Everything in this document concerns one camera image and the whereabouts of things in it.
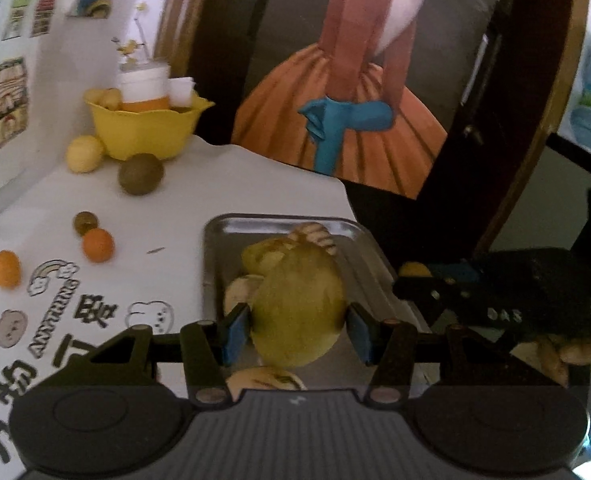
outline orange dress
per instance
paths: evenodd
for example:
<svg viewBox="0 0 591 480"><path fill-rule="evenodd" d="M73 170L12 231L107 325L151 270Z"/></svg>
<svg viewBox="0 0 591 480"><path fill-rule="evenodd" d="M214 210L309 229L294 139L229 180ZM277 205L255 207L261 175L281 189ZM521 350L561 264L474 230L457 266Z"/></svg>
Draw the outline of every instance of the orange dress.
<svg viewBox="0 0 591 480"><path fill-rule="evenodd" d="M313 169L316 145L298 113L311 100L385 101L395 113L383 132L347 129L335 176L416 198L447 137L405 86L415 22L370 62L391 0L329 0L320 41L277 66L242 103L232 142L274 160Z"/></svg>

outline yellow bowl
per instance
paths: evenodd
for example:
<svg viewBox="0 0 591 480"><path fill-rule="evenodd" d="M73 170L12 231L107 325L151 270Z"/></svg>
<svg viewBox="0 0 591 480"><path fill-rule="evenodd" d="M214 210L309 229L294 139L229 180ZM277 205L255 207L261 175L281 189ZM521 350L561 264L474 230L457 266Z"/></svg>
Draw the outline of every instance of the yellow bowl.
<svg viewBox="0 0 591 480"><path fill-rule="evenodd" d="M112 112L87 102L96 135L111 158L127 160L136 153L153 153L160 160L180 154L203 111L214 105L194 93L193 106L182 110L153 110L136 114Z"/></svg>

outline blue glove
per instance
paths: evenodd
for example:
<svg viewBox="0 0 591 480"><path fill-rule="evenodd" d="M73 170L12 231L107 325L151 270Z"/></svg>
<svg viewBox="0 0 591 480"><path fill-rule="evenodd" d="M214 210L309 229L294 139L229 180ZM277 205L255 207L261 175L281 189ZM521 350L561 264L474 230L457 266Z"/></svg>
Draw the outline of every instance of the blue glove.
<svg viewBox="0 0 591 480"><path fill-rule="evenodd" d="M327 175L335 172L347 128L380 132L393 126L393 110L383 101L355 104L323 97L309 101L298 113L306 117L306 129L317 144L313 169Z"/></svg>

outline woman in orange dress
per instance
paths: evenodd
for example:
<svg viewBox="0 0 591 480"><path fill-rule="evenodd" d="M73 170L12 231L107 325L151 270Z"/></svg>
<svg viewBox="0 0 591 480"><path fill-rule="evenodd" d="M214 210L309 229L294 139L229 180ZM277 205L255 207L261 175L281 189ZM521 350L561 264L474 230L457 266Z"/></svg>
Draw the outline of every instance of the woman in orange dress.
<svg viewBox="0 0 591 480"><path fill-rule="evenodd" d="M416 198L447 137L405 86L422 1L329 0L319 43L293 54L254 89L237 112L232 141ZM379 54L383 67L371 62ZM373 106L356 107L365 103ZM357 114L368 120L353 120ZM326 124L332 115L339 116L336 132Z"/></svg>

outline white container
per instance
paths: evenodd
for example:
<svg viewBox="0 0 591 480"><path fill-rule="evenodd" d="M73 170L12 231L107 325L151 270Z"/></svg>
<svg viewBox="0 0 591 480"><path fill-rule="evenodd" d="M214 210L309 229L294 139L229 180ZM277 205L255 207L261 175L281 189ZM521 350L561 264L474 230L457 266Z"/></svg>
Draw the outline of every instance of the white container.
<svg viewBox="0 0 591 480"><path fill-rule="evenodd" d="M172 108L191 108L195 81L192 77L169 79Z"/></svg>
<svg viewBox="0 0 591 480"><path fill-rule="evenodd" d="M122 102L143 103L168 97L170 75L171 67L165 62L153 61L133 68L123 65L118 75Z"/></svg>

